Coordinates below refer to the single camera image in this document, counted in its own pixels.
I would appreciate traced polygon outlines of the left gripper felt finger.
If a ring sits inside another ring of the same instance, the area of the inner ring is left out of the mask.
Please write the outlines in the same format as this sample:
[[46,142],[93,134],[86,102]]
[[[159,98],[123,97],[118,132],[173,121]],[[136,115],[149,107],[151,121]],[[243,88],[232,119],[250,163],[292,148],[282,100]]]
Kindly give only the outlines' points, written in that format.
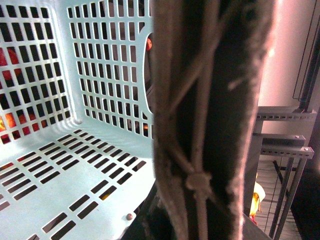
[[272,0],[153,3],[154,169],[179,240],[241,240]]

